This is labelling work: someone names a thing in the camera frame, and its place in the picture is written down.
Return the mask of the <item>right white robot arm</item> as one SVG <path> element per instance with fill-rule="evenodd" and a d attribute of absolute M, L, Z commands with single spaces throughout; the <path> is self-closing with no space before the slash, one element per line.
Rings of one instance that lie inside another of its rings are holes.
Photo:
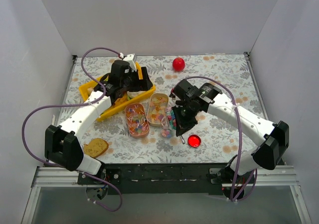
<path fill-rule="evenodd" d="M 172 108 L 176 119 L 176 135 L 181 136 L 197 125 L 199 112 L 214 115 L 249 137 L 256 148 L 235 155 L 221 174 L 231 183 L 259 167 L 273 170 L 289 147 L 289 126 L 284 121 L 273 123 L 234 104 L 219 88 L 204 83 L 200 88 L 183 79 L 170 93 L 175 98 Z"/>

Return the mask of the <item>tray of pale jelly candies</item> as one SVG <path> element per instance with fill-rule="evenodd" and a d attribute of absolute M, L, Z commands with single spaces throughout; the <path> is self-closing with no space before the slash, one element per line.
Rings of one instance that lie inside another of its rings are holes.
<path fill-rule="evenodd" d="M 149 125 L 154 127 L 161 126 L 161 120 L 165 117 L 168 101 L 169 98 L 165 94 L 154 93 L 151 95 L 147 113 Z"/>

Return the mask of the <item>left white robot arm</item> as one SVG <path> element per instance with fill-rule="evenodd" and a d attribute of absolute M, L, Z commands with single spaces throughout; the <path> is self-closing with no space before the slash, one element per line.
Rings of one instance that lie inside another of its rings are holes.
<path fill-rule="evenodd" d="M 133 68 L 133 63 L 116 60 L 111 71 L 97 81 L 89 98 L 74 114 L 58 126 L 45 131 L 45 158 L 69 170 L 89 173 L 95 184 L 105 181 L 101 161 L 86 155 L 80 143 L 87 129 L 127 92 L 149 91 L 153 84 L 146 67 Z"/>

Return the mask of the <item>clear glass jar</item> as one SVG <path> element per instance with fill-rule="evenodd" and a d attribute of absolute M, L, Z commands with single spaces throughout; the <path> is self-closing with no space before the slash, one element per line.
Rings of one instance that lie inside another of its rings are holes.
<path fill-rule="evenodd" d="M 176 121 L 174 116 L 166 115 L 161 120 L 161 136 L 163 138 L 175 137 L 176 133 Z"/>

